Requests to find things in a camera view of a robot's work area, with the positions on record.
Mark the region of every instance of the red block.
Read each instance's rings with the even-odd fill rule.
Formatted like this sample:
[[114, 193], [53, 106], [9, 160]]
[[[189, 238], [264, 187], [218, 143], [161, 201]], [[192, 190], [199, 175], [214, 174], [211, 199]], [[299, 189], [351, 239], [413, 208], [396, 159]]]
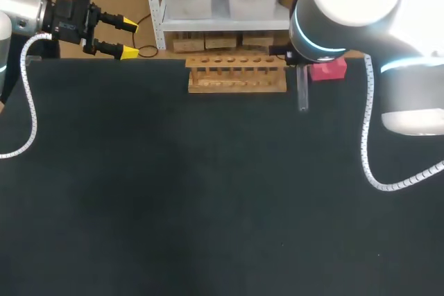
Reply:
[[309, 69], [313, 81], [344, 79], [346, 71], [347, 63], [344, 58], [323, 64], [313, 64]]

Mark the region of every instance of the robotic arm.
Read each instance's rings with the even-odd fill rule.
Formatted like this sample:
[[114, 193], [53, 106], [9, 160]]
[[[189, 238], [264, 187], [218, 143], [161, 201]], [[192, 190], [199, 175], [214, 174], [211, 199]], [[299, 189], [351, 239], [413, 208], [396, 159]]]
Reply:
[[91, 0], [0, 0], [0, 55], [8, 57], [11, 33], [34, 36], [50, 33], [53, 39], [82, 44], [85, 53], [95, 55], [97, 51], [112, 55], [116, 59], [136, 58], [139, 51], [121, 44], [108, 44], [94, 39], [94, 29], [102, 21], [131, 33], [137, 24], [122, 15], [102, 12]]
[[386, 128], [434, 135], [444, 134], [443, 23], [443, 0], [297, 0], [290, 36], [299, 63], [370, 55]]

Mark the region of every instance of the black mat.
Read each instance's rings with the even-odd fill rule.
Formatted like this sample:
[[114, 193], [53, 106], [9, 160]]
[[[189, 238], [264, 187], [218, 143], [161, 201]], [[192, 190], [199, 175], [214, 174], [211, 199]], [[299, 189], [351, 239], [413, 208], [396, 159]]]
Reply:
[[[288, 94], [187, 95], [180, 61], [46, 61], [39, 132], [0, 161], [1, 296], [438, 295], [444, 175], [365, 180], [364, 64]], [[0, 149], [25, 142], [16, 89]], [[444, 139], [370, 130], [376, 176], [444, 158]]]

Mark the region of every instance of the white robotic arm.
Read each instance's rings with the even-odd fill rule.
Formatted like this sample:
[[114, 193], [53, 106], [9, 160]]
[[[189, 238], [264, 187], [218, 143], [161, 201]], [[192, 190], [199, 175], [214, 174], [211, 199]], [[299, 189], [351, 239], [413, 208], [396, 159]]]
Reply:
[[380, 64], [382, 120], [407, 135], [444, 134], [444, 0], [298, 0], [291, 41], [325, 62], [353, 49]]

